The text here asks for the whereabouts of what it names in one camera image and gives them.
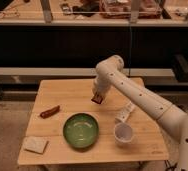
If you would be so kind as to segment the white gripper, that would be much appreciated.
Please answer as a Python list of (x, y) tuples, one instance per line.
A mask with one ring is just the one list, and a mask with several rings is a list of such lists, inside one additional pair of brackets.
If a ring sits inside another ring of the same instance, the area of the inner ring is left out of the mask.
[(104, 101), (106, 99), (106, 94), (110, 90), (111, 84), (107, 82), (105, 79), (102, 79), (100, 77), (96, 77), (93, 82), (93, 97), (92, 99), (95, 99), (98, 97), (98, 95), (101, 95), (101, 101)]

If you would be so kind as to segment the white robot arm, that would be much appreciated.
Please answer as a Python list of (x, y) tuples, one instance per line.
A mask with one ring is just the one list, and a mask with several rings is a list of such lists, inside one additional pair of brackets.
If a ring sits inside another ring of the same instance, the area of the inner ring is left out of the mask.
[(92, 100), (101, 104), (110, 87), (114, 86), (179, 143), (175, 171), (188, 171), (188, 113), (125, 76), (123, 68), (124, 61), (119, 55), (113, 55), (96, 65)]

